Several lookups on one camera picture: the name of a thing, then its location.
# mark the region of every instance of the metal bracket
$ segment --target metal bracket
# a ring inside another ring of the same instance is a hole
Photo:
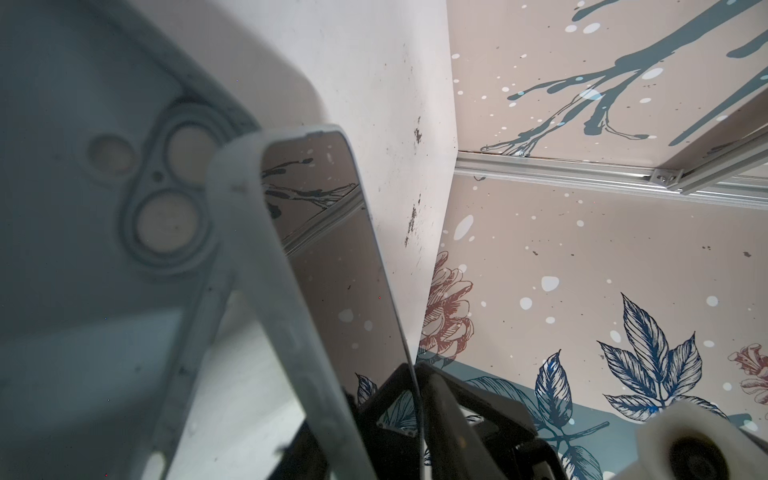
[[[665,170],[663,168],[655,168],[648,181],[650,181],[652,184],[669,188],[680,181],[680,177],[682,176],[682,170]]]

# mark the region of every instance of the printed flower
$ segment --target printed flower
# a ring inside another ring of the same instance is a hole
[[[768,356],[760,355],[763,348],[759,343],[745,346],[740,352],[732,353],[728,359],[741,364],[747,375],[756,378],[741,381],[741,389],[747,395],[755,395],[755,402],[768,405]]]
[[[443,268],[446,261],[448,252],[440,252],[432,274],[419,348],[453,360],[466,348],[474,332],[469,302],[462,300],[472,290],[472,282],[462,281],[459,269]]]

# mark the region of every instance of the wallpaper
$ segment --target wallpaper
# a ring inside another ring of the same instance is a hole
[[[418,361],[610,478],[679,401],[768,438],[768,212],[455,176]]]
[[[768,84],[767,19],[762,0],[451,0],[459,149],[661,165]]]

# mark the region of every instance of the black hole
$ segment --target black hole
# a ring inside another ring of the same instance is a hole
[[[685,437],[670,449],[670,467],[676,480],[728,480],[728,464],[717,445],[708,439]]]

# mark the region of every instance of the red flower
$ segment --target red flower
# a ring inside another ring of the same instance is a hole
[[[447,260],[448,252],[440,252],[435,262],[419,348],[453,360],[474,333],[469,302],[462,300],[472,282],[462,281],[459,269],[443,268]]]
[[[745,346],[740,352],[732,353],[728,359],[741,364],[747,375],[757,378],[741,381],[741,389],[747,395],[755,395],[755,402],[768,405],[768,356],[760,355],[763,348],[759,343]]]

